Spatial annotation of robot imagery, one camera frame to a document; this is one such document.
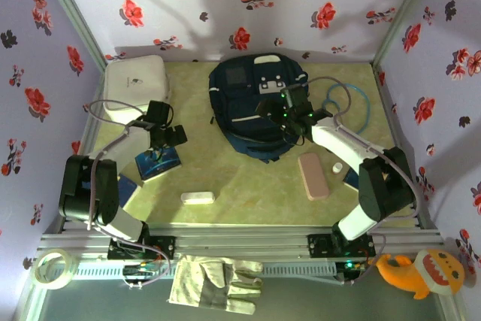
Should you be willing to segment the blue illustrated picture book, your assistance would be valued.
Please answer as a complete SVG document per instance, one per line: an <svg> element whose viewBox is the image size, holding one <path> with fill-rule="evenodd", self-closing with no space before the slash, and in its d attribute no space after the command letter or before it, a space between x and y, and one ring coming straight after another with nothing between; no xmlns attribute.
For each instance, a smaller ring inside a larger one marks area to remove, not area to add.
<svg viewBox="0 0 481 321"><path fill-rule="evenodd" d="M174 147L146 150L135 157L135 163L143 182L154 180L181 166L180 158Z"/></svg>

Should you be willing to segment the navy blue backpack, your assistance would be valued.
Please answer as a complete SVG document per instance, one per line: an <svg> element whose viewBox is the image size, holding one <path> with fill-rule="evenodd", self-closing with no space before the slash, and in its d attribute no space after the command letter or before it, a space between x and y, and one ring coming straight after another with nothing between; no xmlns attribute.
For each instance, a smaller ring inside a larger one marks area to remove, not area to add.
<svg viewBox="0 0 481 321"><path fill-rule="evenodd" d="M294 60L278 53L239 56L218 64L209 76L209 96L217 125L239 153L266 164L276 162L299 137L257 114L261 101L281 104L281 89L308 81Z"/></svg>

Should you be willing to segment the pink pencil case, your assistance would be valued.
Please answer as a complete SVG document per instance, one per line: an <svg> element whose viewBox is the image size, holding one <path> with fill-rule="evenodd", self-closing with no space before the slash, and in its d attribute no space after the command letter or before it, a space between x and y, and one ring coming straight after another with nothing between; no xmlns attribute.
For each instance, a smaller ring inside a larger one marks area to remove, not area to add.
<svg viewBox="0 0 481 321"><path fill-rule="evenodd" d="M310 201L317 201L329 197L330 190L318 155L301 154L298 157L298 165L307 198Z"/></svg>

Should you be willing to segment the blue and white notebook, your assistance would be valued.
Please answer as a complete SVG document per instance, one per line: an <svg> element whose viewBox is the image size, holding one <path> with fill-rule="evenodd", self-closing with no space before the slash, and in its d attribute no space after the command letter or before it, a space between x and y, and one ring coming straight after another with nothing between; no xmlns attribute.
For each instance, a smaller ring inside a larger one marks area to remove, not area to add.
<svg viewBox="0 0 481 321"><path fill-rule="evenodd" d="M119 206L125 207L141 191L141 186L123 174L118 176Z"/></svg>

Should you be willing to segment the small white eraser case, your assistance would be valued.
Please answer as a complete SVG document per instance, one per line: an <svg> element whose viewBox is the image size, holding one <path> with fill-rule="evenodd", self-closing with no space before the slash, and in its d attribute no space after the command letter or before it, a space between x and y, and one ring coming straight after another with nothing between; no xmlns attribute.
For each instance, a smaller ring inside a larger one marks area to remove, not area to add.
<svg viewBox="0 0 481 321"><path fill-rule="evenodd" d="M213 192L184 192L180 200L185 205L213 204L215 195Z"/></svg>

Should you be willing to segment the dark blue book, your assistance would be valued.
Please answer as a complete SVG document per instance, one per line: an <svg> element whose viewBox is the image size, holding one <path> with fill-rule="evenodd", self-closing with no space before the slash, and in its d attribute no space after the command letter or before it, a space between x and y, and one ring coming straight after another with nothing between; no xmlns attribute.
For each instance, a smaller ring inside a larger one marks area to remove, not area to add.
<svg viewBox="0 0 481 321"><path fill-rule="evenodd" d="M343 178L343 184L358 192L358 182L358 174L352 168L349 168Z"/></svg>

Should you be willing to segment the white plastic lunch box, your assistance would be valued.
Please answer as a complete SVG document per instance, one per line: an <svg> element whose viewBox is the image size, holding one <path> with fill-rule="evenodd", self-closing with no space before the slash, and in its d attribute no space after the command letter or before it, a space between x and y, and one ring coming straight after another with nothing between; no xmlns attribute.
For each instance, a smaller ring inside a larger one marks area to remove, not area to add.
<svg viewBox="0 0 481 321"><path fill-rule="evenodd" d="M146 111L150 101L168 103L171 86L161 56L117 60L104 73L103 104L106 114L126 124Z"/></svg>

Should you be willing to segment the blue stethoscope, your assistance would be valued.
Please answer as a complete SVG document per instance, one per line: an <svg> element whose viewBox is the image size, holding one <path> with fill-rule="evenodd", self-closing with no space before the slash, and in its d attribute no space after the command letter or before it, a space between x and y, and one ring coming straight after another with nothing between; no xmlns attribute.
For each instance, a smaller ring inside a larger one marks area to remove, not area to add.
<svg viewBox="0 0 481 321"><path fill-rule="evenodd" d="M359 95L361 95L363 97L363 99L365 100L365 106L366 106L366 114L365 114L365 121L362 125L362 127L356 132L357 135L360 135L361 133L363 133L365 131L365 129L368 127L369 125L369 122L370 122L370 119L371 119L371 102L367 96L367 94L360 88L358 88L357 86L354 86L352 84L349 84L349 83L345 83L344 86L347 88L347 89L353 89L355 90ZM327 109L327 106L329 104L331 105L334 105L335 109L337 111L340 111L340 105L331 98L331 93L338 87L341 87L340 84L333 84L332 86L330 86L325 94L325 99L323 100L322 102L322 108L324 110Z"/></svg>

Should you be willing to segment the clear tape roll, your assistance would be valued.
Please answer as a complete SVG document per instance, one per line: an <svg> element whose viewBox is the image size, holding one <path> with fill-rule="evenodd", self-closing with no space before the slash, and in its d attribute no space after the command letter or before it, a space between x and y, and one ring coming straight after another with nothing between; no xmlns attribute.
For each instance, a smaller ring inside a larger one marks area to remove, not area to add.
<svg viewBox="0 0 481 321"><path fill-rule="evenodd" d="M58 276L50 279L49 274L57 263L63 264ZM79 261L63 249L54 248L43 252L32 266L31 278L36 286L57 290L67 286L77 273Z"/></svg>

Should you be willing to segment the orange plush toy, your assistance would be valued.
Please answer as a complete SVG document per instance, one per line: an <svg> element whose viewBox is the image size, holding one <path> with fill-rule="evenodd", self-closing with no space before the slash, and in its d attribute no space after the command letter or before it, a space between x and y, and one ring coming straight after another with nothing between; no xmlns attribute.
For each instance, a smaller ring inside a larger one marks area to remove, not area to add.
<svg viewBox="0 0 481 321"><path fill-rule="evenodd" d="M445 250L424 249L414 260L404 255L381 255L372 265L388 284L422 300L429 294L454 295L463 286L463 265Z"/></svg>

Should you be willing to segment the aluminium side rail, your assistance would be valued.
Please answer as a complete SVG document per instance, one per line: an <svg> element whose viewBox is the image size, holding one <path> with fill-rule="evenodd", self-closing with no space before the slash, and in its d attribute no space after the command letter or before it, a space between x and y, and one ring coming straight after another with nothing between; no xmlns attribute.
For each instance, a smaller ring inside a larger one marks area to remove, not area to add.
<svg viewBox="0 0 481 321"><path fill-rule="evenodd" d="M422 187L416 181L416 177L418 176L418 168L416 167L414 161L414 149L411 146L410 142L404 137L401 129L401 124L399 122L397 111L393 111L392 107L395 102L392 100L392 97L389 94L389 90L387 88L387 83L381 83L380 75L384 72L381 67L374 67L373 66L373 73L375 76L375 80L377 82L377 88L380 93L380 98L383 103L383 108L386 113L387 122L389 124L390 132L392 134L392 139L394 141L395 146L401 148L406 157L407 157L407 164L410 170L410 175L412 177L413 182L416 185L416 190L420 193L420 197L422 200L419 202L419 213L416 216L417 218L417 225L421 229L435 229L436 225L431 220L428 211L428 202L425 200L424 193L422 191Z"/></svg>
<svg viewBox="0 0 481 321"><path fill-rule="evenodd" d="M104 72L101 73L98 85L95 88L94 96L86 102L85 108L87 109L86 115L86 125L83 130L82 138L80 139L80 148L79 153L80 155L91 153L94 150L95 142L98 137L98 132L100 129L100 121L95 119L93 115L89 112L89 105L94 101L98 101L103 97L103 90L104 90ZM57 234L61 232L63 224L63 218L56 214L55 218L46 228L44 234Z"/></svg>

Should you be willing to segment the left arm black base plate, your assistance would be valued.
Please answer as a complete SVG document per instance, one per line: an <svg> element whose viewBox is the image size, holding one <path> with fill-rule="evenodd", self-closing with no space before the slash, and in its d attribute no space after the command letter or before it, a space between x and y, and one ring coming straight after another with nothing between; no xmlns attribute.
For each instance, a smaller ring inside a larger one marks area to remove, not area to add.
<svg viewBox="0 0 481 321"><path fill-rule="evenodd" d="M150 236L147 245L160 249L169 260L174 258L176 238L174 236ZM134 247L119 241L110 241L107 258L109 260L147 260L157 259L159 254L145 247Z"/></svg>

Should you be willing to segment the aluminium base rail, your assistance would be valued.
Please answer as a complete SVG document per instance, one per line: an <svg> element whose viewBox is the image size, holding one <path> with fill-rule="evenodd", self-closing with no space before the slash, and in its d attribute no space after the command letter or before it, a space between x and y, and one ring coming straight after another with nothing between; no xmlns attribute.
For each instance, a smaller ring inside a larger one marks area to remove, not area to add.
<svg viewBox="0 0 481 321"><path fill-rule="evenodd" d="M229 257L258 262L314 262L339 258L310 258L307 236L325 234L327 227L314 226L229 226L166 224L150 230L153 236L174 236L174 257L182 254ZM423 249L441 249L444 242L433 229L381 228L372 232L376 253L415 256ZM362 262L369 257L352 258Z"/></svg>

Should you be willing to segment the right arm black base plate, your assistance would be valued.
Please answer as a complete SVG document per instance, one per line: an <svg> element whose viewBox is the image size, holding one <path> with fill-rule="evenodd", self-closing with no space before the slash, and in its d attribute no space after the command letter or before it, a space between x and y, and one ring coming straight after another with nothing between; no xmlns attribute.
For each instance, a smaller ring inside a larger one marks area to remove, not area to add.
<svg viewBox="0 0 481 321"><path fill-rule="evenodd" d="M310 258L339 258L339 257L374 257L373 238L362 235L353 241L346 240L341 235L311 234L307 236L307 249Z"/></svg>

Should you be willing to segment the aluminium frame post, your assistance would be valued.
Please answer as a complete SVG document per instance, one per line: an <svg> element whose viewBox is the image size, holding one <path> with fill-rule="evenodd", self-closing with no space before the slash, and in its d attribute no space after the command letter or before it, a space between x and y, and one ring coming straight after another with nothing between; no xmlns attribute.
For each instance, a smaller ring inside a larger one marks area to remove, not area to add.
<svg viewBox="0 0 481 321"><path fill-rule="evenodd" d="M72 23L72 26L77 31L82 42L84 43L87 50L89 51L90 56L96 63L98 69L101 72L104 72L107 66L107 62L104 59L104 56L101 52L101 48L98 45L95 37L93 36L93 33L88 27L88 24L85 21L82 13L80 12L80 9L77 6L76 1L75 0L58 0L58 2L66 12L69 20Z"/></svg>
<svg viewBox="0 0 481 321"><path fill-rule="evenodd" d="M386 36L383 39L378 51L375 54L375 57L371 63L372 68L378 68L385 58L386 54L388 53L395 36L397 35L398 31L401 29L403 21L408 17L409 13L411 12L412 8L415 6L418 0L403 0L399 9L397 10L396 16L392 21L392 24L389 27L389 30L386 33Z"/></svg>

